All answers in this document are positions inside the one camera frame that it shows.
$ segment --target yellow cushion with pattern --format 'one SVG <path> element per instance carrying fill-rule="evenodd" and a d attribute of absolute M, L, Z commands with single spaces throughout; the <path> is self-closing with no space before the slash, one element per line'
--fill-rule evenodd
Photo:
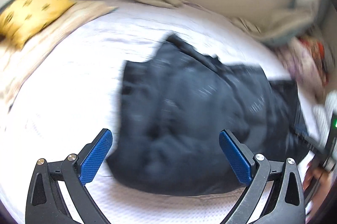
<path fill-rule="evenodd" d="M 74 0 L 15 0 L 0 14 L 0 33 L 18 49 L 75 4 Z"/>

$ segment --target beige blanket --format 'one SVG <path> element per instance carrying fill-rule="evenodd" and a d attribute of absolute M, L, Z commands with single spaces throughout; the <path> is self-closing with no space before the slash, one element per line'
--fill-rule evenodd
<path fill-rule="evenodd" d="M 65 37 L 87 22 L 105 15 L 115 7 L 102 1 L 76 0 L 60 18 L 36 34 L 21 51 L 8 40 L 0 42 L 0 131 L 22 84 Z"/>

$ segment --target bed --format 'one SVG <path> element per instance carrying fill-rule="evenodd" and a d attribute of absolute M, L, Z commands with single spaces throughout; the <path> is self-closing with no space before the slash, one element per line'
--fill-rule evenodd
<path fill-rule="evenodd" d="M 257 43 L 224 16 L 185 2 L 164 9 L 132 0 L 103 0 L 118 9 L 75 30 L 27 79 L 0 134 L 0 200 L 19 223 L 24 223 L 31 172 L 36 160 L 59 161 L 78 153 L 102 128 L 118 142 L 119 91 L 125 60 L 150 59 L 169 33 L 175 32 L 203 54 L 218 55 L 225 64 L 260 65 L 268 79 L 289 74 L 266 47 Z M 314 97 L 299 89 L 309 134 L 318 137 L 312 106 Z M 299 165 L 303 178 L 309 154 Z M 74 220 L 79 215 L 60 184 Z M 172 197 L 129 189 L 116 182 L 106 163 L 92 183 L 92 198 L 111 223 L 220 223 L 242 193 Z M 268 189 L 251 221 L 264 206 Z"/>

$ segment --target black jacket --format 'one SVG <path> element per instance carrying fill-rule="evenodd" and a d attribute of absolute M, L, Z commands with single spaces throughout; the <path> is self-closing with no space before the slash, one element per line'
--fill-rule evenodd
<path fill-rule="evenodd" d="M 308 150 L 289 132 L 298 125 L 305 128 L 294 81 L 223 65 L 172 35 L 150 61 L 126 63 L 118 147 L 107 163 L 120 183 L 145 192 L 226 193 L 242 185 L 220 131 L 269 160 L 299 162 Z"/>

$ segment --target hand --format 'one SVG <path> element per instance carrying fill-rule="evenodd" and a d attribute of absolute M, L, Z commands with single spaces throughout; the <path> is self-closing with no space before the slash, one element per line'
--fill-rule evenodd
<path fill-rule="evenodd" d="M 309 214 L 309 219 L 317 212 L 331 188 L 331 176 L 329 173 L 321 167 L 313 169 L 311 164 L 311 162 L 308 164 L 309 168 L 304 177 L 303 190 L 308 188 L 313 177 L 320 182 L 320 188 L 311 200 L 312 208 Z"/>

